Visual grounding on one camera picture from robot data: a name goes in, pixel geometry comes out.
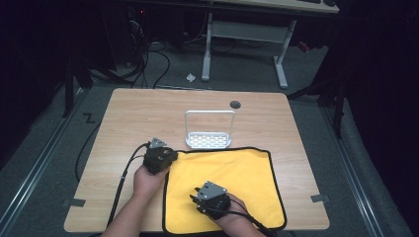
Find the person's right hand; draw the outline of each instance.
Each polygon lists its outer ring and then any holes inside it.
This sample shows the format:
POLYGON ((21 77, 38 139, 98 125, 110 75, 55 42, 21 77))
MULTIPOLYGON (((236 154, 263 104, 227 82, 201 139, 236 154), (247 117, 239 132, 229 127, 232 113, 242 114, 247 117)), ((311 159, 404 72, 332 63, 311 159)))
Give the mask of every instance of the person's right hand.
MULTIPOLYGON (((243 200, 228 194, 231 205, 228 210, 247 214, 243 200)), ((218 220, 213 220, 221 229, 231 237, 259 237, 265 236, 244 216, 229 213, 218 220)))

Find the black hole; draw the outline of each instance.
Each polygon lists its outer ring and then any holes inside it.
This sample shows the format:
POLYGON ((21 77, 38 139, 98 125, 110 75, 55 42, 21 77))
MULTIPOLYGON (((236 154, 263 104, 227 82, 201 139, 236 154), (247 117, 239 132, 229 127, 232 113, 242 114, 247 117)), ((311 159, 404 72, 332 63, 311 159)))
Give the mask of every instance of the black hole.
POLYGON ((233 109, 239 109, 239 108, 241 107, 241 104, 240 104, 240 102, 238 102, 238 101, 232 101, 232 102, 230 102, 230 106, 231 106, 233 109))

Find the person's left hand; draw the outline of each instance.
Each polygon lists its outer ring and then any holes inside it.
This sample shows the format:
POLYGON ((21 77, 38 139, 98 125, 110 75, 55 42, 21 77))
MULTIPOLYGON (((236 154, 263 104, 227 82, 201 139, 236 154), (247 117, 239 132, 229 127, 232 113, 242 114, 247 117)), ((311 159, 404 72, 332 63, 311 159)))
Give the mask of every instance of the person's left hand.
POLYGON ((140 166, 134 174, 133 177, 133 198, 144 198, 150 200, 155 193, 159 190, 161 182, 164 180, 164 177, 169 172, 170 167, 165 170, 160 171, 159 173, 152 175, 148 173, 147 168, 140 166))

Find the gray carpet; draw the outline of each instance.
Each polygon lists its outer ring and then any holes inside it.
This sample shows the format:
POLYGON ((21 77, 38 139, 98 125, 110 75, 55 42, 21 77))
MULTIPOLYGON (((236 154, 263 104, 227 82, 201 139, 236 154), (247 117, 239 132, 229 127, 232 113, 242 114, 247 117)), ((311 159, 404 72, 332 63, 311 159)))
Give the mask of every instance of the gray carpet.
MULTIPOLYGON (((282 90, 277 81, 272 57, 269 54, 277 45, 243 42, 231 49, 230 45, 215 45, 209 82, 200 80, 203 51, 202 43, 188 44, 182 49, 169 45, 154 44, 153 49, 170 59, 167 74, 159 81, 159 88, 187 87, 225 91, 281 92, 290 94, 309 85, 327 48, 314 49, 308 53, 291 47, 284 60, 284 68, 289 80, 289 88, 282 90), (186 77, 189 73, 197 76, 194 82, 186 77)), ((161 54, 150 52, 145 79, 148 87, 165 71, 168 61, 161 54)), ((135 85, 141 87, 140 77, 135 85)), ((91 233, 66 233, 63 223, 68 207, 62 206, 65 198, 72 198, 77 188, 75 177, 76 159, 96 125, 102 119, 112 91, 118 85, 110 81, 96 80, 94 87, 86 92, 80 101, 66 130, 56 144, 51 159, 42 177, 24 208, 17 217, 9 236, 89 236, 91 233)), ((320 192, 330 197, 325 203, 330 219, 330 227, 321 231, 281 232, 281 236, 370 236, 365 219, 354 198, 342 164, 341 152, 335 144, 330 124, 322 110, 317 107, 315 97, 303 97, 291 101, 293 115, 320 192)), ((42 153, 49 137, 61 121, 64 95, 61 89, 54 102, 43 112, 32 126, 32 130, 12 160, 0 172, 2 195, 0 211, 4 213, 14 195, 30 173, 32 166, 42 153)), ((354 161, 355 170, 371 198, 383 236, 411 236, 403 219, 394 206, 377 171, 369 160, 356 127, 350 116, 350 109, 343 120, 343 140, 354 161)), ((88 140, 80 156, 78 171, 81 174, 94 141, 88 140)))

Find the black object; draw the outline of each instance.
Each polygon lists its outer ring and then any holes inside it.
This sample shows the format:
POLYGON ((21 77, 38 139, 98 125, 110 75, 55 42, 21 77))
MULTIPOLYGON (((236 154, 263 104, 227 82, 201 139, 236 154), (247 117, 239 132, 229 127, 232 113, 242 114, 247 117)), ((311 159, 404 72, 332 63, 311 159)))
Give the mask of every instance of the black object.
POLYGON ((147 167, 150 174, 157 174, 172 165, 172 162, 178 159, 178 153, 172 148, 163 147, 166 143, 153 138, 148 145, 142 164, 147 167))
POLYGON ((329 7, 334 7, 336 6, 336 1, 335 0, 323 0, 324 4, 326 4, 329 7))
POLYGON ((195 188, 196 196, 191 196, 197 204, 197 210, 210 218, 217 220, 227 215, 226 210, 230 208, 230 197, 227 190, 212 182, 206 181, 202 188, 195 188))

